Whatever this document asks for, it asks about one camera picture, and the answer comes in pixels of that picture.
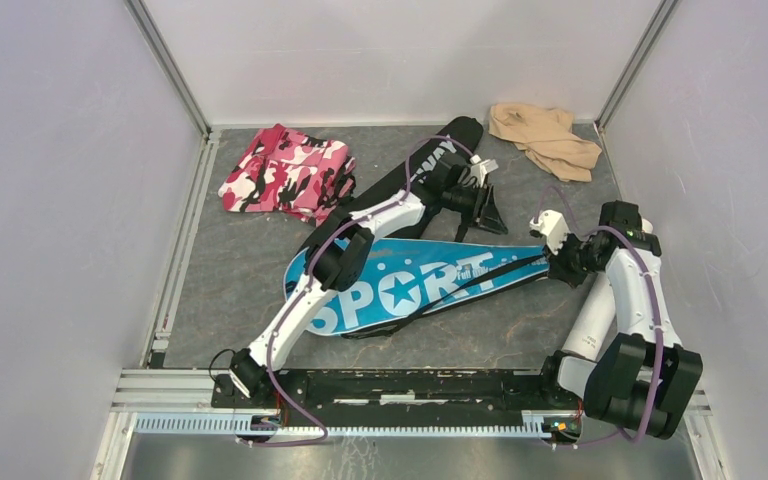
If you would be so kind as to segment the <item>pink camouflage cloth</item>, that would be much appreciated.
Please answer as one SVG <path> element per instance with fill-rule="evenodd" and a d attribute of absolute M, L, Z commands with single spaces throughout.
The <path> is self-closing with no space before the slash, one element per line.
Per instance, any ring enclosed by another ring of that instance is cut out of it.
<path fill-rule="evenodd" d="M 280 212 L 318 226 L 352 196 L 355 166 L 346 143 L 276 124 L 256 133 L 218 196 L 228 212 Z"/>

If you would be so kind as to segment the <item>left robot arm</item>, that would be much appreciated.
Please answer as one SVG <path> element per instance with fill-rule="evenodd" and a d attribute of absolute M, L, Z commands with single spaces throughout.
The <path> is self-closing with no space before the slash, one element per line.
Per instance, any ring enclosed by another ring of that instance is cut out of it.
<path fill-rule="evenodd" d="M 404 186 L 392 196 L 365 209 L 339 207 L 314 231 L 295 289 L 264 331 L 230 362 L 230 380 L 248 406 L 262 407 L 272 399 L 277 386 L 270 375 L 283 366 L 314 315 L 358 280 L 376 240 L 419 224 L 429 206 L 459 212 L 462 230 L 481 223 L 486 211 L 491 220 L 500 219 L 488 183 L 498 168 L 495 160 L 473 155 L 467 164 L 451 164 L 441 158 L 418 184 L 411 181 L 408 163 L 404 168 Z"/>

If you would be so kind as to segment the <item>beige cloth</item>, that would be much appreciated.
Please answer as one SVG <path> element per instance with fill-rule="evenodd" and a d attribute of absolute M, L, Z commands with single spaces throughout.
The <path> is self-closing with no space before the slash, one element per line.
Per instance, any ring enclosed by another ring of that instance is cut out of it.
<path fill-rule="evenodd" d="M 488 131 L 560 181 L 589 183 L 602 149 L 572 132 L 574 120 L 573 113 L 559 108 L 498 103 L 489 109 Z"/>

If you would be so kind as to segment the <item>blue Sport racket cover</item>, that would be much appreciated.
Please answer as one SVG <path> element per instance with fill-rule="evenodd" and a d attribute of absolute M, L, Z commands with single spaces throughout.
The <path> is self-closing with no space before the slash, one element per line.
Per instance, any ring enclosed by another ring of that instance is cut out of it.
<path fill-rule="evenodd" d="M 359 279 L 321 308 L 308 331 L 360 338 L 543 279 L 540 246 L 422 239 L 376 241 Z"/>

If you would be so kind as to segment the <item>black Crossway racket cover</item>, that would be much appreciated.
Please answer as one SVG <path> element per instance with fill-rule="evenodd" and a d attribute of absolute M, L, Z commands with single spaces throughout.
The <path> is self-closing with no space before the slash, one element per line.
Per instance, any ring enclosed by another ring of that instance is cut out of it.
<path fill-rule="evenodd" d="M 461 164 L 469 166 L 469 159 L 479 146 L 483 134 L 484 127 L 475 118 L 460 116 L 452 120 L 440 130 L 435 138 L 428 140 L 410 156 L 411 186 L 413 188 L 421 187 L 425 174 L 430 172 L 440 158 L 446 154 L 451 153 L 458 156 Z M 403 163 L 400 163 L 362 194 L 343 201 L 341 206 L 347 211 L 371 208 L 398 193 L 405 184 L 405 167 Z M 432 219 L 445 209 L 440 204 L 440 198 L 440 196 L 429 198 L 419 223 L 398 230 L 390 236 L 397 239 L 421 238 Z M 455 240 L 461 242 L 470 228 L 474 228 L 473 216 L 466 216 L 458 227 Z"/>

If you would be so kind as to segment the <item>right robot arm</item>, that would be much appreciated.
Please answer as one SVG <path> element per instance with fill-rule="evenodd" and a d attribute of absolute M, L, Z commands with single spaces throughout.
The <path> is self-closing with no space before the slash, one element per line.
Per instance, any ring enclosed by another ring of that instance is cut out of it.
<path fill-rule="evenodd" d="M 602 205 L 597 226 L 578 237 L 571 220 L 541 210 L 530 222 L 544 239 L 548 276 L 571 287 L 596 280 L 561 349 L 547 357 L 540 400 L 617 428 L 630 441 L 675 433 L 703 373 L 670 320 L 661 284 L 662 248 L 636 204 Z"/>

